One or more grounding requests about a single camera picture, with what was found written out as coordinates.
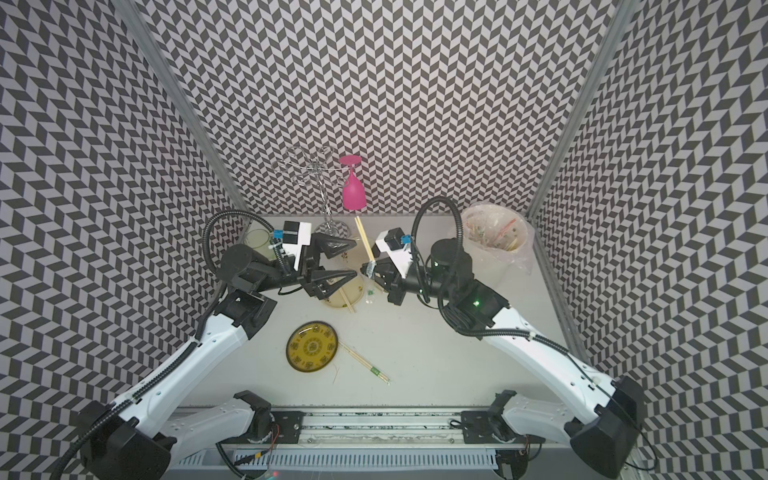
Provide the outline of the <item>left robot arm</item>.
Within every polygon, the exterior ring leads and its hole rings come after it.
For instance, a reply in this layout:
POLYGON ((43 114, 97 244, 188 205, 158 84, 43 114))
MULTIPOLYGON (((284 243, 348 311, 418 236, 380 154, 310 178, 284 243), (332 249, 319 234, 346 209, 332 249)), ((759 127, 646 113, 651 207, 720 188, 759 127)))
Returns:
POLYGON ((54 464, 52 478, 62 478, 70 462, 78 459, 99 479, 159 479, 179 460, 210 444, 246 434, 262 439, 270 432, 269 403, 248 390, 188 417, 185 426, 174 425, 170 417, 217 365, 266 325, 277 305, 267 297, 268 291, 295 286, 324 300, 355 278, 355 271, 327 270, 321 260, 353 249, 356 242, 315 232, 308 222, 287 221, 275 229, 242 209, 215 213, 205 223, 201 239, 205 265, 221 285, 194 335, 112 402, 93 401, 79 412, 77 438, 54 464), (228 217, 261 224, 275 259, 235 244, 220 261, 214 261, 210 236, 215 225, 228 217))

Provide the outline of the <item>chopsticks green label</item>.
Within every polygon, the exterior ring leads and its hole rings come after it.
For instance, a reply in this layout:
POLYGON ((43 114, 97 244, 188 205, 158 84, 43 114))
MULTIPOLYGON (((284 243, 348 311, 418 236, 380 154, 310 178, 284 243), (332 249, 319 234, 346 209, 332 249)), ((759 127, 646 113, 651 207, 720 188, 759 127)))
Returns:
POLYGON ((341 343, 340 346, 358 363, 360 363, 367 371, 372 373, 374 376, 379 378, 381 381, 385 382, 386 384, 390 384, 391 380, 390 378, 384 374, 381 370, 379 370, 377 367, 375 367, 372 363, 370 363, 367 359, 362 357, 359 353, 357 353, 355 350, 350 348, 348 345, 341 343))

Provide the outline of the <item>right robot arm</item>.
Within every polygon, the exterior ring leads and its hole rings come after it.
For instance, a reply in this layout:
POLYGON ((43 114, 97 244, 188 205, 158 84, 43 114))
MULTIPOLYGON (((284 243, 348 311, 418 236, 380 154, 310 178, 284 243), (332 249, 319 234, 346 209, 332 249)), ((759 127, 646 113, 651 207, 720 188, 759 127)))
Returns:
POLYGON ((390 303, 402 304, 408 293, 424 305, 434 299, 454 332, 510 356, 557 395, 557 401, 547 402, 512 390, 498 394, 487 418, 499 441, 534 436, 569 445, 588 467, 610 479, 631 466, 637 441, 646 437, 643 386, 629 376, 611 377, 579 360, 478 280, 464 249, 463 222, 454 201, 434 197, 417 211, 409 233, 390 229, 364 245, 368 261, 361 271, 387 292, 390 303), (422 256, 417 245, 420 223, 437 204, 451 212, 455 234, 435 242, 430 254, 422 256))

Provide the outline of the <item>chopsticks panda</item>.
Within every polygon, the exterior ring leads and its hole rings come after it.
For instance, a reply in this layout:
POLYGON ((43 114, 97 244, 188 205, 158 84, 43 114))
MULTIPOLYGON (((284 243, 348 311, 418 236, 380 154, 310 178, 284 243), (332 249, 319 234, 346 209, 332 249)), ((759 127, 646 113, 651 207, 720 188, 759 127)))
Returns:
POLYGON ((354 221, 355 221, 358 233, 360 235, 361 241, 363 243, 364 250, 365 250, 365 252, 367 254, 368 260, 369 260, 369 262, 373 263, 373 262, 376 261, 376 257, 373 254, 372 248, 370 246, 370 242, 369 242, 368 236, 366 234, 364 225, 362 223, 362 219, 360 218, 359 215, 357 215, 357 216, 354 217, 354 221))
POLYGON ((342 299, 343 299, 343 301, 344 301, 344 304, 345 304, 346 308, 348 309, 348 311, 349 311, 350 313, 352 313, 352 314, 355 314, 355 313, 356 313, 356 310, 355 310, 355 308, 354 308, 354 305, 353 305, 353 303, 351 302, 351 300, 349 299, 349 297, 348 297, 348 295, 346 294, 346 292, 344 291, 344 289, 343 289, 343 288, 340 288, 340 289, 338 290, 338 293, 341 295, 341 297, 342 297, 342 299))

